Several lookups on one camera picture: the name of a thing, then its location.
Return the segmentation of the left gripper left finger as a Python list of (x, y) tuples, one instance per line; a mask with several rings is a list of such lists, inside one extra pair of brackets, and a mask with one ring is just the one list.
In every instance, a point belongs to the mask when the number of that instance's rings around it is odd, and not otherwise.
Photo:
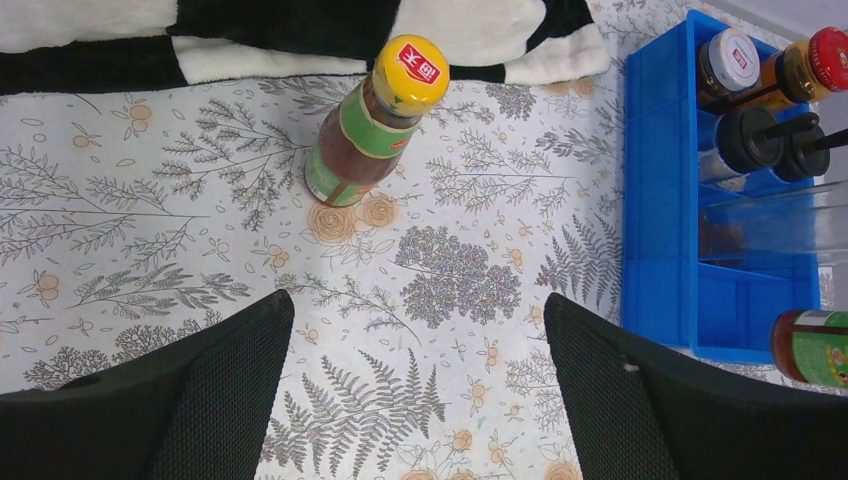
[(250, 479), (293, 329), (277, 290), (55, 390), (1, 398), (5, 479)]

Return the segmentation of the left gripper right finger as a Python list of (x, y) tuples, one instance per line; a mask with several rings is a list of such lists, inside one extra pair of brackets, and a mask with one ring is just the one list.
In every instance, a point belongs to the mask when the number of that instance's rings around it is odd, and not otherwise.
[(561, 294), (551, 357), (587, 479), (843, 479), (845, 398), (728, 372)]

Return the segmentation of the blue plastic divided bin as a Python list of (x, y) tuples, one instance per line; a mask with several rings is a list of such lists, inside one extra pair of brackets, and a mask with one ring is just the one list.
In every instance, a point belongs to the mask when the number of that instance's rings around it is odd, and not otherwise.
[(819, 309), (811, 258), (704, 263), (698, 213), (732, 193), (699, 182), (714, 117), (696, 106), (696, 52), (725, 24), (690, 11), (626, 61), (622, 326), (703, 359), (768, 364), (776, 318)]

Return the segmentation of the yellow cap sauce bottle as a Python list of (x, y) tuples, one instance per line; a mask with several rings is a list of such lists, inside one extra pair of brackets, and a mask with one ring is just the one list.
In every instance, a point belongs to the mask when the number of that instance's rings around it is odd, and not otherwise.
[(449, 64), (433, 42), (412, 34), (390, 39), (322, 123), (305, 164), (310, 192), (330, 207), (358, 203), (392, 173), (449, 82)]
[(773, 363), (789, 378), (847, 388), (847, 312), (791, 310), (776, 319), (770, 337)]

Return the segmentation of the glass oil bottle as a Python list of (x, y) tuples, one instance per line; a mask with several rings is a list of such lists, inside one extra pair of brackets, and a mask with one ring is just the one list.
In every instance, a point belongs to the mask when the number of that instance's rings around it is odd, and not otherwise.
[(810, 255), (847, 262), (847, 182), (723, 201), (699, 212), (699, 257), (748, 261)]

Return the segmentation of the black lid shaker jar front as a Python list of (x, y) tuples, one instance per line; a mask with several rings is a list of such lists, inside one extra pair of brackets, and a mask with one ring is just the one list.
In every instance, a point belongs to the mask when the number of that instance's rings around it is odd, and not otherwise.
[(697, 127), (698, 181), (713, 185), (771, 169), (783, 158), (791, 135), (818, 123), (812, 112), (780, 121), (761, 106), (708, 115)]

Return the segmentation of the black lid shaker jar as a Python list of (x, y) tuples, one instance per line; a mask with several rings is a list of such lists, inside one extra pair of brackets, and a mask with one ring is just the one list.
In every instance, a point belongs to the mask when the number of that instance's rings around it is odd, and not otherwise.
[(847, 145), (847, 129), (826, 135), (820, 126), (792, 134), (780, 161), (773, 167), (776, 177), (793, 183), (824, 175), (831, 163), (830, 151)]
[(771, 169), (783, 158), (791, 135), (818, 123), (812, 112), (780, 121), (761, 106), (708, 115), (697, 127), (698, 181), (713, 185)]

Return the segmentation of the yellow cap sauce bottle front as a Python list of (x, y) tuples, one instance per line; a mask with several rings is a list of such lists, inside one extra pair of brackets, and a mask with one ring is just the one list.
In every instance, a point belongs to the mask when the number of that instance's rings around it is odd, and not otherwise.
[(412, 34), (390, 39), (322, 123), (305, 164), (310, 192), (330, 207), (358, 203), (392, 173), (449, 82), (449, 64), (433, 42)]

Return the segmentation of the white lid brown sauce jar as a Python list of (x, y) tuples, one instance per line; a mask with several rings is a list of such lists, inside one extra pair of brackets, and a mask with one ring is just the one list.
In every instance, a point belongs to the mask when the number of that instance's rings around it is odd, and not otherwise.
[(752, 39), (736, 28), (715, 34), (697, 50), (696, 92), (701, 106), (754, 86), (760, 58)]

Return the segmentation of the red lid chili sauce jar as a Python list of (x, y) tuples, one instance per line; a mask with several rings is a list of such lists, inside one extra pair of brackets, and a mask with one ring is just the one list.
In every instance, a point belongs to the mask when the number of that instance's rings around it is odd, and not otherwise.
[(847, 90), (847, 33), (825, 27), (765, 60), (759, 82), (707, 108), (720, 115), (762, 106), (774, 113)]

